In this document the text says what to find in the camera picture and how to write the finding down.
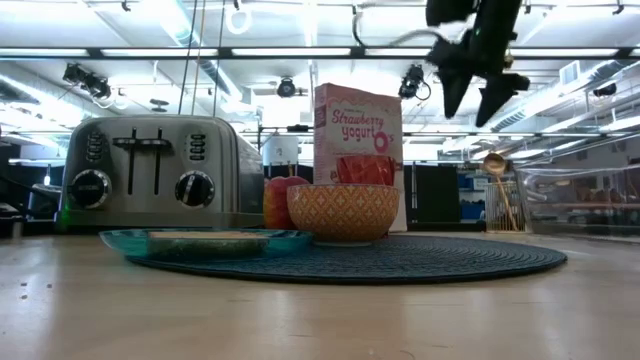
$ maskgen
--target toaster knob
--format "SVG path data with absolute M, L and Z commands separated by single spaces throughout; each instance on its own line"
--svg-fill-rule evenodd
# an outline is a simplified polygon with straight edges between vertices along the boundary
M 202 171 L 189 171 L 176 184 L 176 199 L 192 209 L 211 204 L 215 195 L 213 181 Z
M 111 180 L 99 170 L 82 171 L 69 187 L 69 195 L 73 201 L 85 209 L 95 209 L 104 204 L 110 193 Z

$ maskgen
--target ceiling pipe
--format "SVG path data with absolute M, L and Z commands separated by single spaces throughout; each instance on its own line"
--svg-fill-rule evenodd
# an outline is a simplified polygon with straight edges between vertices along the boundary
M 591 91 L 611 80 L 617 74 L 638 64 L 635 60 L 608 60 L 582 71 L 574 82 L 563 85 L 556 80 L 536 93 L 524 98 L 519 104 L 507 109 L 496 119 L 489 121 L 487 127 L 497 132 L 517 122 L 527 120 L 545 110 L 571 99 L 578 91 Z
M 200 36 L 197 31 L 193 31 L 191 35 L 191 21 L 187 16 L 186 8 L 182 0 L 146 0 L 145 3 L 149 9 L 153 9 L 153 13 L 157 14 L 158 20 L 162 28 L 167 32 L 169 36 L 180 45 L 185 48 L 192 48 L 194 53 L 198 51 L 198 48 L 202 44 L 206 47 L 204 41 L 200 42 Z M 227 74 L 218 67 L 217 63 L 212 60 L 197 60 L 200 70 L 207 74 L 214 84 L 222 90 L 222 92 L 236 101 L 242 100 L 242 92 L 231 81 Z

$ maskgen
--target cable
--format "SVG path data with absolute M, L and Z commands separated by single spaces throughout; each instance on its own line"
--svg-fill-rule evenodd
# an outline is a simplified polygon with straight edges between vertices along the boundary
M 227 4 L 227 0 L 222 0 L 222 17 L 225 16 L 225 11 L 226 11 L 226 7 L 225 5 Z M 222 44 L 222 28 L 224 27 L 224 24 L 222 23 L 222 21 L 220 21 L 220 31 L 218 34 L 218 45 Z M 220 81 L 220 60 L 216 61 L 216 91 L 213 93 L 213 111 L 211 111 L 211 114 L 213 117 L 216 116 L 216 107 L 218 105 L 218 87 L 219 87 L 219 83 L 218 81 Z
M 351 33 L 353 34 L 353 38 L 356 40 L 356 42 L 358 43 L 358 45 L 360 45 L 361 47 L 367 48 L 369 47 L 368 45 L 366 45 L 364 42 L 362 42 L 362 39 L 360 38 L 360 35 L 358 34 L 358 24 L 360 22 L 360 19 L 362 18 L 363 12 L 362 11 L 358 11 L 358 8 L 360 8 L 361 10 L 370 8 L 370 7 L 375 7 L 376 3 L 374 1 L 369 1 L 366 3 L 363 3 L 361 5 L 354 5 L 352 7 L 352 11 L 353 11 L 353 19 L 351 22 Z M 409 40 L 418 38 L 418 37 L 423 37 L 425 35 L 430 35 L 430 36 L 435 36 L 440 40 L 445 40 L 445 41 L 449 41 L 447 39 L 446 36 L 444 36 L 444 34 L 442 34 L 441 32 L 439 32 L 436 29 L 420 29 L 420 30 L 413 30 L 410 31 L 400 37 L 398 37 L 396 40 L 382 45 L 383 47 L 395 47 L 395 46 L 400 46 L 404 43 L 406 43 Z
M 185 63 L 184 63 L 184 75 L 182 76 L 182 88 L 180 89 L 180 104 L 178 105 L 178 115 L 182 113 L 182 99 L 184 98 L 184 88 L 187 84 L 187 72 L 189 70 L 188 57 L 191 55 L 193 31 L 195 30 L 195 27 L 196 27 L 196 10 L 198 10 L 198 0 L 195 0 L 195 3 L 193 5 L 193 17 L 191 19 L 191 32 L 189 33 L 189 48 L 188 48 L 189 50 L 187 51 L 187 60 L 185 60 Z
M 198 57 L 196 59 L 196 64 L 200 63 L 200 53 L 202 52 L 202 38 L 204 37 L 204 22 L 206 13 L 205 9 L 207 8 L 207 0 L 202 1 L 202 19 L 200 20 L 200 42 L 198 43 Z M 193 100 L 191 101 L 191 116 L 196 109 L 196 95 L 198 94 L 198 76 L 200 75 L 200 66 L 196 67 L 196 81 L 193 86 Z

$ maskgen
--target table surface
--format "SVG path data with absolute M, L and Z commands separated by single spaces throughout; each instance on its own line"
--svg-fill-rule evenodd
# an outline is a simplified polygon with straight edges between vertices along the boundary
M 8 360 L 638 359 L 640 247 L 475 236 L 558 249 L 569 263 L 498 281 L 307 286 L 139 267 L 95 236 L 3 240 L 0 352 Z

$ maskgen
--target fluorescent light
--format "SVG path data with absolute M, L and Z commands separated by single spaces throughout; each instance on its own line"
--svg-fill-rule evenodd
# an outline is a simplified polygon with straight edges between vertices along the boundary
M 494 132 L 480 132 L 480 133 L 476 133 L 474 135 L 477 136 L 483 136 L 483 137 L 487 137 L 487 138 L 501 138 L 501 137 L 534 137 L 536 134 L 534 133 L 494 133 Z
M 420 49 L 412 48 L 396 48 L 396 49 L 367 49 L 365 55 L 367 56 L 426 56 L 431 50 L 431 47 L 425 47 Z
M 55 96 L 34 89 L 2 74 L 0 74 L 0 80 L 38 99 L 40 101 L 38 110 L 46 117 L 55 119 L 60 125 L 76 126 L 84 118 L 84 111 L 65 101 L 61 101 Z
M 231 49 L 236 56 L 348 56 L 349 48 L 252 48 Z
M 542 130 L 542 132 L 556 132 L 558 130 L 564 130 L 564 129 L 567 129 L 567 128 L 569 128 L 569 127 L 581 122 L 582 120 L 583 119 L 578 117 L 578 118 L 573 118 L 573 119 L 561 121 L 561 122 L 559 122 L 557 124 L 554 124 L 554 125 L 551 125 L 551 126 L 549 126 L 547 128 L 544 128 Z
M 582 144 L 584 142 L 585 142 L 584 139 L 583 140 L 576 140 L 576 141 L 568 142 L 566 144 L 562 144 L 560 146 L 554 147 L 553 150 L 565 150 L 565 149 L 568 149 L 570 147 L 574 147 L 576 145 L 580 145 L 580 144 Z
M 618 49 L 511 49 L 511 55 L 519 56 L 562 56 L 562 57 L 589 57 L 612 56 Z
M 487 155 L 489 155 L 491 151 L 489 150 L 484 150 L 484 151 L 480 151 L 479 153 L 473 155 L 473 160 L 480 160 L 480 159 L 484 159 L 485 157 L 487 157 Z
M 175 48 L 175 49 L 104 49 L 102 54 L 106 57 L 117 56 L 148 56 L 148 57 L 178 57 L 190 56 L 193 58 L 200 56 L 218 56 L 217 49 Z
M 88 57 L 86 49 L 24 49 L 24 48 L 0 48 L 1 56 L 64 56 L 64 57 Z
M 416 137 L 460 137 L 468 136 L 468 132 L 414 132 L 411 136 Z
M 609 125 L 601 126 L 600 131 L 616 131 L 636 125 L 640 125 L 640 116 L 614 121 Z
M 546 150 L 544 149 L 522 150 L 509 155 L 509 159 L 526 159 L 532 156 L 540 155 L 545 151 Z
M 9 159 L 9 164 L 62 164 L 64 165 L 65 159 Z
M 16 139 L 16 140 L 21 140 L 21 141 L 27 141 L 27 142 L 30 142 L 30 143 L 33 143 L 33 144 L 47 146 L 47 147 L 50 147 L 50 148 L 59 147 L 59 145 L 55 141 L 50 140 L 50 139 L 45 138 L 45 137 L 42 137 L 42 136 L 25 137 L 25 136 L 16 135 L 16 134 L 8 134 L 8 135 L 5 135 L 4 137 L 5 138 Z
M 599 137 L 598 133 L 542 133 L 544 137 Z

